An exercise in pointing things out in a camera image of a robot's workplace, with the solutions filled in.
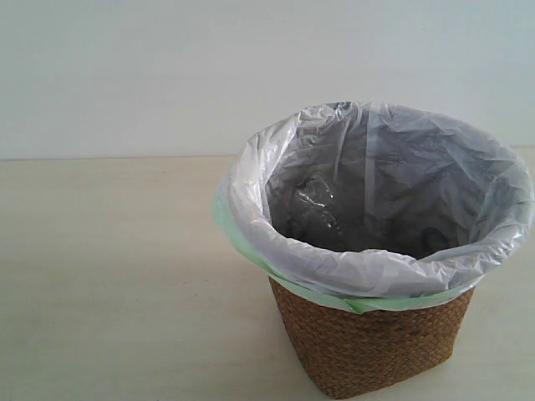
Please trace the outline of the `green label plastic bottle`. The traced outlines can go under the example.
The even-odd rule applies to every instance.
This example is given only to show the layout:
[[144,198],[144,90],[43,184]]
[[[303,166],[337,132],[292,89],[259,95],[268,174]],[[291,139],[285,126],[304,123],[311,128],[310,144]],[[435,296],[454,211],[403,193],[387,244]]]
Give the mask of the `green label plastic bottle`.
[[321,175],[297,184],[288,209],[287,236],[310,245],[328,248],[342,234],[334,191]]

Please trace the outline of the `translucent white bin liner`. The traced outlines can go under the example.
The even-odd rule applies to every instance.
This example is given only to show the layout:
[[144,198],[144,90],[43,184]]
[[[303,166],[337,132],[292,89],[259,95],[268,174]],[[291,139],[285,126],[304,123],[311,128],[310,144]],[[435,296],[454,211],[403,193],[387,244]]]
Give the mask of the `translucent white bin liner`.
[[[287,236],[297,184],[321,175],[342,234]],[[445,304],[527,239],[529,170],[488,133],[380,102],[309,106],[257,132],[220,184],[214,215],[235,248],[296,295],[348,312]]]

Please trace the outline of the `woven wicker waste basket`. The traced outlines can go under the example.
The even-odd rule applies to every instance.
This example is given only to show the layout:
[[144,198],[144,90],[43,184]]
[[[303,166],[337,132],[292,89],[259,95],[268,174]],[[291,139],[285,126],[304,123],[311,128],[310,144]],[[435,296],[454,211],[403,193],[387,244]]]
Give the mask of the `woven wicker waste basket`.
[[472,291],[446,304],[357,314],[320,306],[270,281],[293,349],[317,388],[347,399],[412,378],[451,357]]

